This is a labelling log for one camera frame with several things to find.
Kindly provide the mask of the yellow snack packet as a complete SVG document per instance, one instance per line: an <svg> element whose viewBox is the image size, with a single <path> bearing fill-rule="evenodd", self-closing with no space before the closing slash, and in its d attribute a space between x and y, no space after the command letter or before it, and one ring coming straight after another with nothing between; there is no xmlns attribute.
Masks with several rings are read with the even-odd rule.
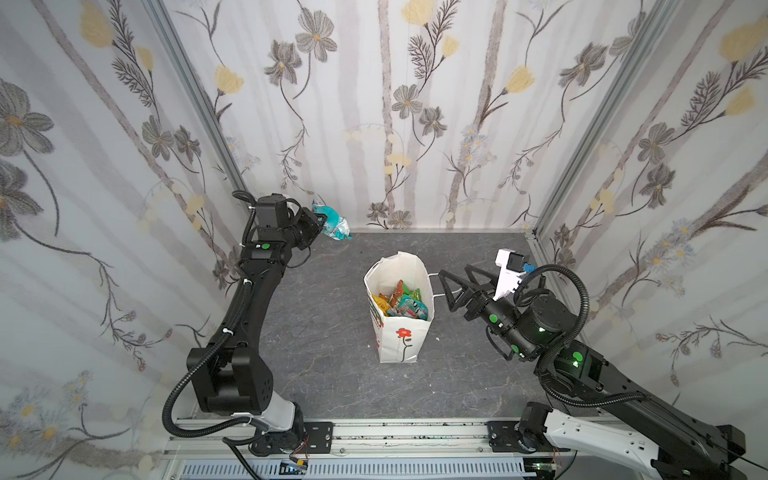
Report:
<svg viewBox="0 0 768 480"><path fill-rule="evenodd" d="M374 301L377 308L382 312L384 316L390 316L391 315L391 305L389 303L389 298L384 295L373 295L372 300Z"/></svg>

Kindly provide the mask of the red green snack packet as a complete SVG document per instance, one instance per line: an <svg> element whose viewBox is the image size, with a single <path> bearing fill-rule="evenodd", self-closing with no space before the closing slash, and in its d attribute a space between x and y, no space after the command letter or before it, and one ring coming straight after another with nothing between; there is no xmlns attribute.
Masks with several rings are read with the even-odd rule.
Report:
<svg viewBox="0 0 768 480"><path fill-rule="evenodd" d="M388 303L391 307L397 307L405 297L418 302L422 300L421 291L418 288L411 289L403 280L399 280L394 292L388 299Z"/></svg>

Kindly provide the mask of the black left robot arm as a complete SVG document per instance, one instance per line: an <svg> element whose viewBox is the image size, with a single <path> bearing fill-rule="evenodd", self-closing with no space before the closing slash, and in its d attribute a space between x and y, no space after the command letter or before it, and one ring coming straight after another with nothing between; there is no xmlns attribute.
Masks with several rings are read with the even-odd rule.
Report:
<svg viewBox="0 0 768 480"><path fill-rule="evenodd" d="M166 401L164 426L177 437L209 436L237 425L287 432L300 417L298 406L276 393L273 373L260 354L260 338L294 250L309 251L327 217L278 193L255 198L236 190L232 195L249 212L235 262L236 290L208 345L190 351L187 372ZM222 422L191 430L177 425L173 403L186 387L193 388L201 411L222 416Z"/></svg>

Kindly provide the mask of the white paper bag red flower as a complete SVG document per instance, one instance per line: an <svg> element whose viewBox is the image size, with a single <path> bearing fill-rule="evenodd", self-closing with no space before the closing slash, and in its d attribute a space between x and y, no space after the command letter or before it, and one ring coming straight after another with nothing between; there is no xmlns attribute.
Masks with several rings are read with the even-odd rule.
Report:
<svg viewBox="0 0 768 480"><path fill-rule="evenodd" d="M364 276L379 361L382 364L417 361L435 319L435 300L439 295L433 290L433 278L421 259L407 252L381 258ZM389 298L399 280L403 280L411 289L418 288L421 291L421 302L429 309L426 321L399 317L394 307L391 307L390 316L384 316L375 305L372 296L381 294Z"/></svg>

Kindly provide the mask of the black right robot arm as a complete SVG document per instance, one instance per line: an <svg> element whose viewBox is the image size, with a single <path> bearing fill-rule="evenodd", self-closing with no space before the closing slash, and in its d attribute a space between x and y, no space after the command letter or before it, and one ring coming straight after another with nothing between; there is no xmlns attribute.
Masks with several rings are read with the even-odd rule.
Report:
<svg viewBox="0 0 768 480"><path fill-rule="evenodd" d="M502 292L499 275L473 265L465 272L437 275L449 310L483 320L504 360L534 363L546 395L565 406L604 410L647 438L652 446L639 468L659 479L745 478L735 465L746 452L741 430L683 413L578 340L590 299L575 272L555 264L523 266L512 273L517 285L509 293Z"/></svg>

